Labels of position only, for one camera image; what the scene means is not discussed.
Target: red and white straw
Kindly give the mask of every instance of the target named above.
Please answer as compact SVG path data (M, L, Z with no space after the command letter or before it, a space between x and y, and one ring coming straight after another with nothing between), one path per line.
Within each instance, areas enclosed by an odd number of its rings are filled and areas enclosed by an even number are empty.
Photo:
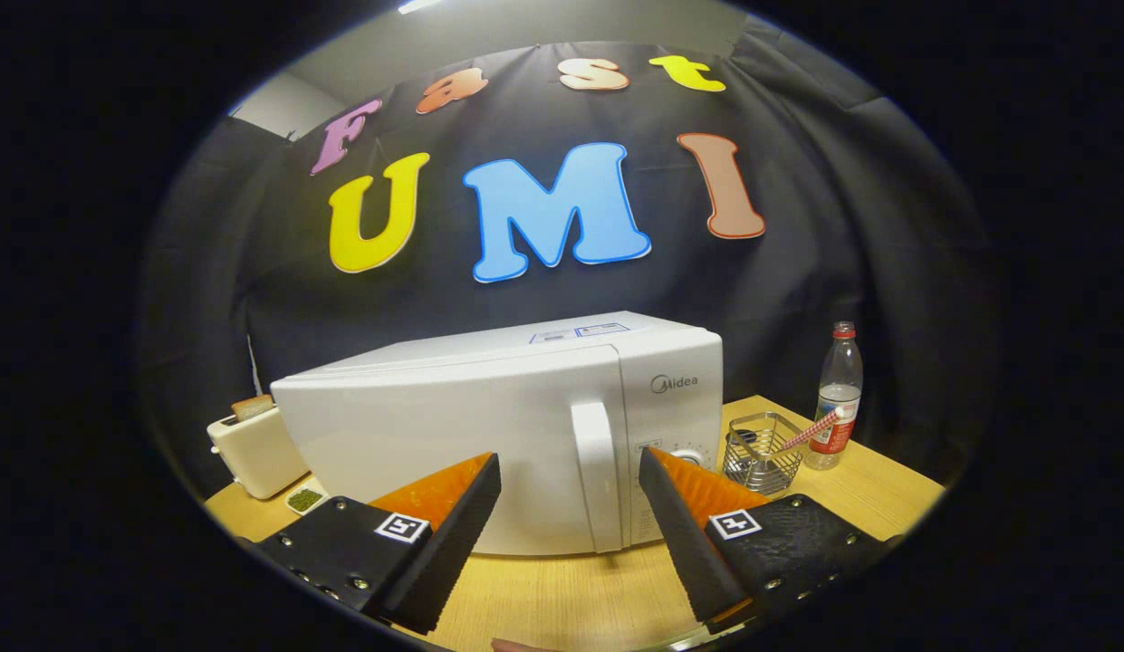
M786 444L782 445L782 450L795 449L795 446L800 445L800 443L809 441L810 437L814 437L818 433L822 433L823 429L828 428L828 426L835 424L835 422L840 420L840 418L843 418L844 414L846 413L843 411L842 405L836 407L835 409L833 409L833 411L830 411L825 414L823 418L819 418L818 422L815 422L805 432L799 433L798 435L795 436L795 438L792 438L789 442L786 442Z

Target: letter m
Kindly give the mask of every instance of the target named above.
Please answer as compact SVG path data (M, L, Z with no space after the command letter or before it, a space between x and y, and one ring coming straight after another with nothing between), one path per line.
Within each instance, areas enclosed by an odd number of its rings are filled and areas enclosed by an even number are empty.
M573 216L581 236L573 256L586 264L615 263L650 253L650 238L637 230L623 160L627 148L615 143L579 145L566 153L553 190L546 190L517 161L492 161L465 173L465 185L478 190L482 260L473 278L482 283L520 277L529 256L513 248L513 228L546 268L562 261Z

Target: table surface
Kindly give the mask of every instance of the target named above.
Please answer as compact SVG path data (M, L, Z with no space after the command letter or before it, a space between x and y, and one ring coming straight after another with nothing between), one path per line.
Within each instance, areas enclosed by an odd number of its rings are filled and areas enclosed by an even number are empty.
M764 397L723 406L718 465L727 425L753 413L778 413L790 424L810 419ZM207 500L210 515L232 533L261 541L298 519L284 496L306 476L266 500L237 483ZM933 480L854 441L827 471L800 467L790 492L804 492L878 540L906 533L940 498ZM564 651L653 646L701 631L664 542L623 552L573 556L489 556L465 562L436 631L414 635L443 648L490 651L491 639Z

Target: wall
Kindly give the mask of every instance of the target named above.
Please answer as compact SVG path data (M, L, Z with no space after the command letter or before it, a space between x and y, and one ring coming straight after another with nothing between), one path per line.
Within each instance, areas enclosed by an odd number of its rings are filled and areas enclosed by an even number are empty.
M283 72L256 88L232 117L296 141L341 112L345 105L303 79Z
M729 54L746 11L715 0L442 0L386 11L288 67L345 106L448 63L535 43L624 40Z

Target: wire basket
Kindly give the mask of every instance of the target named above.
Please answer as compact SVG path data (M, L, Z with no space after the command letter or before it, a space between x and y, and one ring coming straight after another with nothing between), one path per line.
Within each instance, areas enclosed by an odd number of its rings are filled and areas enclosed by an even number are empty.
M807 442L789 450L782 450L782 445L801 432L777 413L732 418L726 434L723 472L751 491L778 498L795 479Z

